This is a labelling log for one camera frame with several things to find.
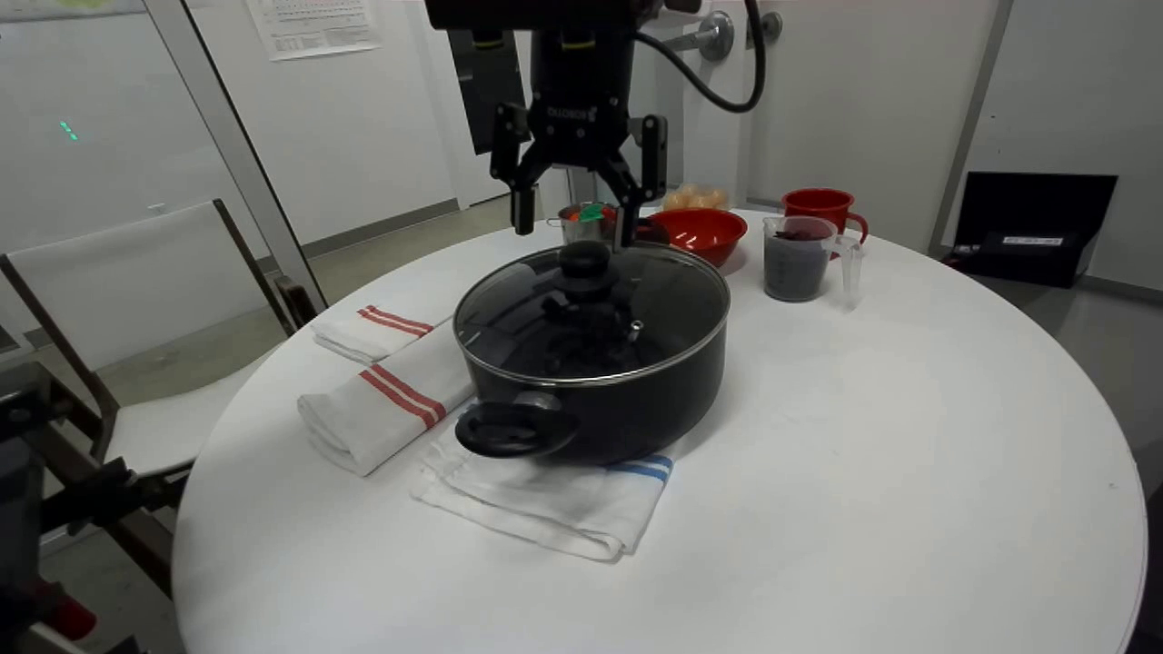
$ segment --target black box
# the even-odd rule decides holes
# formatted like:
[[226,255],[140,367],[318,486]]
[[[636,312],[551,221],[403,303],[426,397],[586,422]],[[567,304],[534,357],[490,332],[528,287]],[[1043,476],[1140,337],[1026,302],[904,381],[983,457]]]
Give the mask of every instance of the black box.
[[1069,289],[1090,265],[1119,178],[970,172],[950,265]]

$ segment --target green object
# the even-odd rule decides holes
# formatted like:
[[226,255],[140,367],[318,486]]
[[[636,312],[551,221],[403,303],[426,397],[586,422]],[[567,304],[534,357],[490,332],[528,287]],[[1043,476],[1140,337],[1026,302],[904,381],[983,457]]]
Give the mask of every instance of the green object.
[[578,222],[593,222],[594,220],[601,220],[601,205],[588,205],[582,209],[582,215],[578,216]]

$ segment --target dark liquid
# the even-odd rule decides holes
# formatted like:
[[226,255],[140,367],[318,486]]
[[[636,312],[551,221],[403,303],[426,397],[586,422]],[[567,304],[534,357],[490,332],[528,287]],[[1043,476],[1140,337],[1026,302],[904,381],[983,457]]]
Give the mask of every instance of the dark liquid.
[[[819,241],[819,236],[791,233],[787,241]],[[763,247],[764,290],[769,296],[784,301],[804,301],[820,292],[823,273],[828,269],[828,251],[816,248],[798,248],[768,239]]]

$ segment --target black cable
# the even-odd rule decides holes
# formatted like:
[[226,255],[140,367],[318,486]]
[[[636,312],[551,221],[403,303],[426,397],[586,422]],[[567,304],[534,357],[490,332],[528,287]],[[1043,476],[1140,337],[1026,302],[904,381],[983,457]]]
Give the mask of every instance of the black cable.
[[658,41],[654,36],[637,31],[634,34],[634,40],[640,43],[645,43],[657,50],[659,55],[670,59],[670,63],[675,64],[678,71],[682,72],[692,85],[694,85],[704,98],[711,100],[714,106],[733,114],[744,114],[754,109],[755,106],[759,104],[759,98],[763,97],[763,84],[768,77],[768,49],[766,44],[763,42],[763,26],[759,23],[758,3],[756,0],[743,0],[743,5],[747,6],[747,27],[751,33],[751,42],[755,44],[755,86],[751,88],[751,97],[748,98],[745,102],[732,102],[712,91],[706,83],[699,79],[698,73],[691,70],[691,66],[686,65],[686,62],[684,62],[677,52],[668,48],[665,43]]

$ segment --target pot handle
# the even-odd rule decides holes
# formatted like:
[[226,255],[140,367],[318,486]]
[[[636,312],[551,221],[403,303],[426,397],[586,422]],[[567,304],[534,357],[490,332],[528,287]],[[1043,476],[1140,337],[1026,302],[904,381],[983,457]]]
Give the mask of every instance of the pot handle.
[[555,408],[485,401],[461,414],[456,440],[480,456],[537,456],[565,447],[578,426],[577,418]]

